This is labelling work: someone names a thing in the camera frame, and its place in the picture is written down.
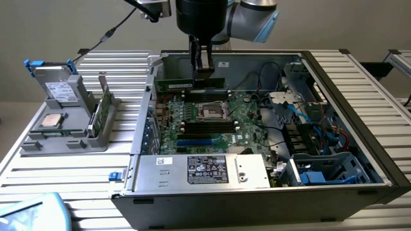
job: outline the blue object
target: blue object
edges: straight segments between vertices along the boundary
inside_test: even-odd
[[[112,172],[108,175],[108,181],[121,181],[121,176],[123,176],[121,172]]]
[[[301,182],[304,185],[325,185],[325,184],[355,184],[356,176],[351,176],[344,180],[329,180],[325,181],[324,175],[321,172],[304,172],[300,174]]]
[[[45,63],[45,62],[44,62],[43,60],[36,60],[36,61],[32,61],[31,66],[43,66],[44,63]]]
[[[277,14],[279,14],[279,10],[276,10],[271,14],[269,19],[268,19],[265,25],[263,26],[263,29],[259,32],[253,42],[264,43],[267,41],[267,38],[268,38],[268,36],[269,36],[269,34],[272,32],[272,28],[273,28],[275,23],[276,23]]]
[[[47,63],[43,60],[32,61],[32,63],[29,62],[31,62],[29,59],[24,60],[24,66],[28,72],[31,73],[32,77],[36,77],[35,72],[32,71],[32,67],[39,67],[39,66],[45,66],[45,65],[48,66],[67,65],[69,67],[71,73],[73,75],[79,74],[77,69],[76,69],[76,64],[72,62],[71,59],[67,60],[67,63]]]
[[[69,213],[56,192],[0,209],[0,230],[71,230]]]
[[[36,77],[35,73],[33,73],[33,71],[31,69],[31,60],[29,59],[24,60],[24,66],[25,66],[25,69],[28,70],[28,72],[31,73],[31,76]]]
[[[69,69],[71,69],[71,73],[72,73],[73,75],[77,75],[79,73],[77,73],[77,69],[76,69],[76,64],[72,62],[71,59],[67,60],[67,66],[68,66]]]
[[[340,139],[338,138],[338,137],[335,137],[334,135],[332,135],[332,133],[328,131],[327,132],[327,136],[328,136],[328,138],[332,140],[332,141],[335,141],[335,142],[338,142]]]
[[[309,124],[312,124],[312,121],[311,121],[309,117],[307,115],[304,115],[303,113],[300,113],[291,104],[287,105],[287,108],[289,110],[292,110],[292,112],[296,113],[299,116],[301,116],[308,121]],[[313,126],[313,130],[319,134],[319,136],[323,137],[320,130],[315,126]],[[323,143],[323,155],[325,153],[327,153],[327,144]]]
[[[212,140],[177,141],[177,146],[211,146]]]

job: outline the barcode label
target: barcode label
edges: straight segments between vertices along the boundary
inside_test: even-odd
[[[45,83],[53,98],[60,102],[76,102],[77,97],[67,82]]]

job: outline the warning label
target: warning label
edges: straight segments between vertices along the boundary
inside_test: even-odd
[[[53,98],[60,102],[76,102],[77,97],[67,82],[45,83]]]
[[[188,156],[188,183],[228,183],[225,156]]]

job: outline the red wire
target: red wire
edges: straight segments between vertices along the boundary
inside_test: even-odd
[[[346,144],[344,144],[343,150],[347,151],[348,144],[350,144],[350,136],[348,136],[348,134],[343,131],[343,129],[340,129],[340,133],[346,136]]]

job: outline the white sticker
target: white sticker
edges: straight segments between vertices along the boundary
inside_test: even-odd
[[[172,157],[157,158],[156,165],[172,165]]]
[[[176,89],[176,88],[192,88],[192,84],[169,84],[168,89]]]
[[[67,82],[45,83],[53,98],[60,102],[77,102],[77,97]]]
[[[219,62],[219,67],[228,67],[229,63],[228,62]]]

